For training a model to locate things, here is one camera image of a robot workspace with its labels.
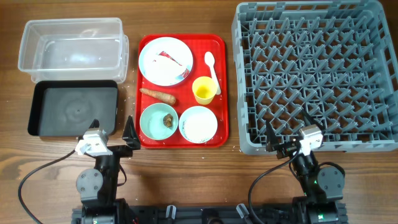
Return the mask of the white rice pile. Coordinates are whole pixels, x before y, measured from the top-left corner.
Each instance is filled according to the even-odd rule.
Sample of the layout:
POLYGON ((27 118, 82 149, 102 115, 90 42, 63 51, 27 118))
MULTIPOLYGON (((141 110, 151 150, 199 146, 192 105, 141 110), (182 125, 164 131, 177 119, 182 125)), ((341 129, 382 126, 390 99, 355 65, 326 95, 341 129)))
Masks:
POLYGON ((216 119, 211 113, 195 113, 183 122, 183 134, 193 143, 209 141, 216 132, 216 119))

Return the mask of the red snack wrapper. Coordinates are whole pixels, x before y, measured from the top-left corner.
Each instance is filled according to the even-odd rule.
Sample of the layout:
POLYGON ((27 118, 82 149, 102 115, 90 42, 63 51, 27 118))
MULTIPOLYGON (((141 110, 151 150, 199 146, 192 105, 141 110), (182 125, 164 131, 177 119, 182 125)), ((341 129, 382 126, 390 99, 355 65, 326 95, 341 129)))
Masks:
MULTIPOLYGON (((167 57, 169 59, 171 59, 172 61, 174 61, 175 63, 177 63, 179 66, 181 66, 180 63, 178 63, 174 58, 172 58, 168 53, 166 53, 165 51, 162 51, 161 53, 159 53, 160 56, 164 56, 167 57)), ((180 75, 182 78, 186 78, 188 76, 188 74, 190 73, 190 71, 186 68, 185 71, 180 75)))

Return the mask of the light blue plate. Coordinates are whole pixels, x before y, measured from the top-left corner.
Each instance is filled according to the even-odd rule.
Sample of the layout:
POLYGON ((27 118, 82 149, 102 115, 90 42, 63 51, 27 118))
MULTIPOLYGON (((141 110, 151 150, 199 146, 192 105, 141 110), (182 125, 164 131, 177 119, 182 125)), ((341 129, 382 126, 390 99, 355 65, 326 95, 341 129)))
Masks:
POLYGON ((159 55, 162 51, 168 53, 190 72, 192 71, 193 54, 188 45, 173 37, 159 37, 146 44, 139 54, 139 70, 144 78, 158 86, 172 86, 184 81, 185 78, 181 76, 179 76, 178 80, 171 82, 168 80, 158 80, 149 73, 154 56, 159 55))

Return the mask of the white napkin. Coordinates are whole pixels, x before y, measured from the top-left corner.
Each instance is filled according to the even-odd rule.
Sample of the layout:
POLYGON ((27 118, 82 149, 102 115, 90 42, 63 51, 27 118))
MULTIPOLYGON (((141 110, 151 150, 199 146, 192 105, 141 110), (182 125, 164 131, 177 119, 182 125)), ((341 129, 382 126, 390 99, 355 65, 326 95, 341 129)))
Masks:
POLYGON ((149 73, 156 77, 158 80, 175 81, 179 76, 184 74, 186 68, 179 65, 177 62, 161 55, 155 55, 149 73))

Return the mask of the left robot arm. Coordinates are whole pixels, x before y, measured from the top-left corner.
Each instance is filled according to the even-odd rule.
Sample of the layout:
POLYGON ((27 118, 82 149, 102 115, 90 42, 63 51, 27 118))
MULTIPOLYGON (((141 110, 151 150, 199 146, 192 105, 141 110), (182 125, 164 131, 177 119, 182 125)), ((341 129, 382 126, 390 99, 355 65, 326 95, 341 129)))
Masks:
POLYGON ((108 135, 94 120, 90 128, 79 138, 75 151, 80 156, 95 159, 95 166, 81 172, 76 180, 76 189, 80 194, 81 210, 74 210, 72 223, 138 223, 138 216, 130 209, 126 200, 116 198, 118 175, 124 170, 120 159, 132 157, 133 151, 141 148, 131 116, 128 117, 122 139, 123 145, 108 146, 108 135))

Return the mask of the light blue rice bowl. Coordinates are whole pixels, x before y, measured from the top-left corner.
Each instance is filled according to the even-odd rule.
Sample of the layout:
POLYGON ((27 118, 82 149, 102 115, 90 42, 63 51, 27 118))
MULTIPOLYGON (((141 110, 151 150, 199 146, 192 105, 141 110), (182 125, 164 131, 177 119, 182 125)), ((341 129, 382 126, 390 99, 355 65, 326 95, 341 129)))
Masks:
POLYGON ((178 126, 185 140, 194 144, 203 144, 215 136, 218 120, 210 109, 204 106, 192 106, 182 113, 178 126))

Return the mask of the brown food scrap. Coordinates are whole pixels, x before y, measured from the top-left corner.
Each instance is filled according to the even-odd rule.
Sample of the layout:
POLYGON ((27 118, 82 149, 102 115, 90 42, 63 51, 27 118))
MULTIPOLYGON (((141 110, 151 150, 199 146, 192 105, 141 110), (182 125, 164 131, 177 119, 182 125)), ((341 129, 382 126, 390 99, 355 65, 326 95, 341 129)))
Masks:
POLYGON ((163 124, 167 128, 171 128, 173 126, 174 117, 169 113, 163 117, 163 124))

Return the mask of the yellow plastic cup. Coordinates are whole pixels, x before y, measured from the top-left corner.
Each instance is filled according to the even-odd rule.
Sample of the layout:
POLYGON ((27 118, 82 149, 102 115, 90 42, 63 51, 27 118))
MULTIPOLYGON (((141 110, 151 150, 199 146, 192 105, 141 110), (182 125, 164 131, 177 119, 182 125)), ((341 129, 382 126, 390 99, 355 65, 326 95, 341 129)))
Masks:
POLYGON ((217 86, 210 77, 198 77, 192 84, 192 92, 197 103, 208 105, 212 102, 217 92, 217 86))

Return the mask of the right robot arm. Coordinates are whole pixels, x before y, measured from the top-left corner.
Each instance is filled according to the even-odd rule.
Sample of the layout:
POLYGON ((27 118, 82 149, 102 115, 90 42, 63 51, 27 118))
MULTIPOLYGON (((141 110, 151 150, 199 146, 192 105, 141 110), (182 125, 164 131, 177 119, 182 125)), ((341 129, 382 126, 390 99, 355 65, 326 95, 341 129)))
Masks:
POLYGON ((319 163, 314 150, 323 144, 325 128, 305 110, 304 126, 291 141, 280 143, 266 121, 267 147, 277 158, 288 157, 289 169, 300 183, 303 197, 295 197, 289 211, 290 223, 347 223, 346 207, 340 203, 345 186, 345 170, 333 162, 319 163))

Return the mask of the green bowl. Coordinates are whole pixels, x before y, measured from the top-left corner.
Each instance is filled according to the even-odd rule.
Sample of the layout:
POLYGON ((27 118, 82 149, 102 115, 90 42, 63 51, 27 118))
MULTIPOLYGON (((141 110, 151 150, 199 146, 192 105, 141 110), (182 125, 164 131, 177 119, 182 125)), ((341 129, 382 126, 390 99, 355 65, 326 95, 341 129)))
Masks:
POLYGON ((154 103, 141 114, 139 124, 143 134, 156 141, 171 137, 178 128, 178 114, 173 107, 165 103, 154 103), (163 124, 163 117, 167 114, 174 117, 173 126, 167 128, 163 124))

